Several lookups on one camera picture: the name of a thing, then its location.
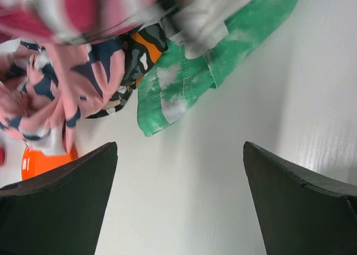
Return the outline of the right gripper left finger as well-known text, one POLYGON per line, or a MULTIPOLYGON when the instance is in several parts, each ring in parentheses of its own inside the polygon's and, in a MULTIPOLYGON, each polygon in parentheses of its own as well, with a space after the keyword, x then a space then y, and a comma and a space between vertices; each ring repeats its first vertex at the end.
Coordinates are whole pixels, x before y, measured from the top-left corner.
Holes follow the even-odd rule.
POLYGON ((117 167, 117 144, 1 188, 1 254, 94 254, 117 167))

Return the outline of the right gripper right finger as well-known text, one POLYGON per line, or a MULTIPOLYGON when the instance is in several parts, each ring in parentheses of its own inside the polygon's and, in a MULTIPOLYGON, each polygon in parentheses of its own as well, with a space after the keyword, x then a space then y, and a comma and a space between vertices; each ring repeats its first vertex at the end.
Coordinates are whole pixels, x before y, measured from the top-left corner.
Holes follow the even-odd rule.
POLYGON ((356 186, 246 142, 243 163, 267 254, 356 254, 356 186))

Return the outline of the pink camouflage cloth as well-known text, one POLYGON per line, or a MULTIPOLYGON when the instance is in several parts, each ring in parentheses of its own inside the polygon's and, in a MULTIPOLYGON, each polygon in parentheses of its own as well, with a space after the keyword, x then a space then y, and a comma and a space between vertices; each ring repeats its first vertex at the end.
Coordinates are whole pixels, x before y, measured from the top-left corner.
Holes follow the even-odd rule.
POLYGON ((1 0, 1 42, 77 45, 157 22, 177 0, 1 0))

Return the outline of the white cloth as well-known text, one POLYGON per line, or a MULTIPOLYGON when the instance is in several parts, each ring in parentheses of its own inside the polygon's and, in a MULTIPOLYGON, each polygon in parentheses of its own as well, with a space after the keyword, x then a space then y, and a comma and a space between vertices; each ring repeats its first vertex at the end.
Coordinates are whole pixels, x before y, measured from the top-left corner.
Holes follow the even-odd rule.
POLYGON ((177 0, 161 19, 169 40, 184 47, 185 58, 205 55, 228 35, 225 21, 251 0, 177 0))

